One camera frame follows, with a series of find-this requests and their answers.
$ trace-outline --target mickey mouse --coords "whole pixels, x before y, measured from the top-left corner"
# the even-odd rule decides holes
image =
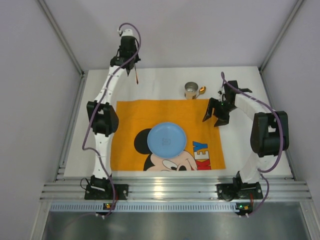
[[[196,160],[187,151],[183,151],[179,156],[164,159],[154,155],[147,144],[147,137],[151,128],[140,131],[134,139],[134,148],[140,154],[148,155],[143,171],[196,171],[198,170]]]

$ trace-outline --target gray wall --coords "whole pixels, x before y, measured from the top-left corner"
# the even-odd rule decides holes
[[[277,109],[289,115],[292,165],[320,213],[320,1],[307,0],[264,75]]]
[[[106,69],[135,24],[139,68],[258,66],[296,0],[46,0],[85,70]]]
[[[0,239],[29,239],[79,75],[35,0],[0,1]]]

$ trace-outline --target gray floor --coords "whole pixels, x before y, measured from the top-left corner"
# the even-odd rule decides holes
[[[298,203],[266,203],[249,219],[234,213],[113,213],[105,220],[51,212],[42,240],[308,240]]]

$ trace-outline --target metal cup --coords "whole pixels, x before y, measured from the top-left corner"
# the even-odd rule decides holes
[[[184,85],[184,96],[186,99],[195,99],[197,97],[198,84],[189,81]]]

